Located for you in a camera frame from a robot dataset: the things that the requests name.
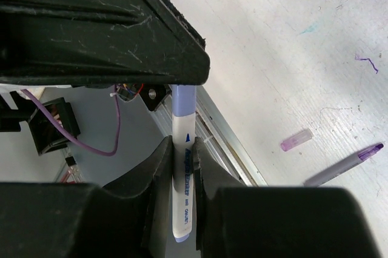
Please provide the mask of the purple marker pen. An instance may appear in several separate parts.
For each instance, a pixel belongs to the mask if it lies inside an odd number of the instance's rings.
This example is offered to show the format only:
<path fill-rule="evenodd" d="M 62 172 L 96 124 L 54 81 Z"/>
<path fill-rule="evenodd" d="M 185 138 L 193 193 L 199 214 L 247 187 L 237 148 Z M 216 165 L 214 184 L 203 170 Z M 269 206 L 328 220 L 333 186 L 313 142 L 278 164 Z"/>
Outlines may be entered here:
<path fill-rule="evenodd" d="M 331 165 L 325 170 L 305 180 L 303 185 L 305 187 L 319 187 L 370 159 L 383 148 L 384 144 L 379 143 L 353 153 L 350 156 L 347 156 L 345 159 Z"/>

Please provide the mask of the lavender capped white marker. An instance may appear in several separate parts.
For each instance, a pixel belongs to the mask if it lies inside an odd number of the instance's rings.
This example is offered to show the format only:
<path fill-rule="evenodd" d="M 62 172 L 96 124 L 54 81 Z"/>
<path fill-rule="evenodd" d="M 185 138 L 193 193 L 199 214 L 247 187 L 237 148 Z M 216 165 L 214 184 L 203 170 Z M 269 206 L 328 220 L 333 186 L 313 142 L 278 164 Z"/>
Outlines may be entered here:
<path fill-rule="evenodd" d="M 175 241 L 185 241 L 192 232 L 193 165 L 195 143 L 196 86 L 172 86 L 172 231 Z"/>

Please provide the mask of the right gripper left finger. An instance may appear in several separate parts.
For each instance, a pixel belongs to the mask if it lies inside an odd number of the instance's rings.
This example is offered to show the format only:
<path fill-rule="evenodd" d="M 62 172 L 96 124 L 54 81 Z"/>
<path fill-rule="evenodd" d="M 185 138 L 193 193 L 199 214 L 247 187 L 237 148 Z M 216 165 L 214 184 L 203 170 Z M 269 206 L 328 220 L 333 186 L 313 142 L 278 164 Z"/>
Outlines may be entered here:
<path fill-rule="evenodd" d="M 1 184 L 2 257 L 164 257 L 173 144 L 95 184 Z"/>

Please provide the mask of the purple translucent pen cap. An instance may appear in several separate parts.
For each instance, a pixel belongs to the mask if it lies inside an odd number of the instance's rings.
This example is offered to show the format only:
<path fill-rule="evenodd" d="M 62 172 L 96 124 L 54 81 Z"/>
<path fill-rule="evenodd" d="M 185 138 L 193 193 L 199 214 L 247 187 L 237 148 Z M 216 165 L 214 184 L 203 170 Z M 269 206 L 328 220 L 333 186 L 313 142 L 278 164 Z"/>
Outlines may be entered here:
<path fill-rule="evenodd" d="M 288 137 L 287 139 L 283 140 L 280 144 L 280 147 L 283 151 L 289 151 L 309 140 L 312 138 L 312 132 L 310 129 L 304 129 L 303 131 L 300 131 L 296 134 L 294 134 L 291 137 Z"/>

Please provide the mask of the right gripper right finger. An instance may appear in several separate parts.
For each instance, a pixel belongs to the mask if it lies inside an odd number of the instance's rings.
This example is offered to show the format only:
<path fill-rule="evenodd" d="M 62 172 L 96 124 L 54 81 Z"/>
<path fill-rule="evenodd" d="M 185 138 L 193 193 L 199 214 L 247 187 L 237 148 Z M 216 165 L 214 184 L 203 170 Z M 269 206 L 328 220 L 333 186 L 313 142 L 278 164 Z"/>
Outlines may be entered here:
<path fill-rule="evenodd" d="M 343 188 L 249 187 L 193 146 L 196 248 L 202 257 L 378 257 Z"/>

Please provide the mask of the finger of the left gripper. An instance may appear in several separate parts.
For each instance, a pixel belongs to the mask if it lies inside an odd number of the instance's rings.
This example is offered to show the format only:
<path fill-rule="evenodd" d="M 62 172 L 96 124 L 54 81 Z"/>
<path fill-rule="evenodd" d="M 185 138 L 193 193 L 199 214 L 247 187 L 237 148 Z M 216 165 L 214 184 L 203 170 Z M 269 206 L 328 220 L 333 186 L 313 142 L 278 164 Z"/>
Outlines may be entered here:
<path fill-rule="evenodd" d="M 169 0 L 1 0 L 1 82 L 204 84 L 206 43 Z"/>

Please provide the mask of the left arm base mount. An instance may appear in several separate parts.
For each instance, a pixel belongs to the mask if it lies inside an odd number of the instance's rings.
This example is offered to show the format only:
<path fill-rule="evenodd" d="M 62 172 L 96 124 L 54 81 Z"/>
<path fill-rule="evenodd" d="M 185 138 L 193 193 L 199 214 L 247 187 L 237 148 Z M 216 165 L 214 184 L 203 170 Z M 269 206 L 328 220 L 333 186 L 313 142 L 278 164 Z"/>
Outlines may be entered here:
<path fill-rule="evenodd" d="M 170 95 L 171 89 L 168 85 L 144 84 L 140 91 L 140 97 L 148 111 L 155 111 Z"/>

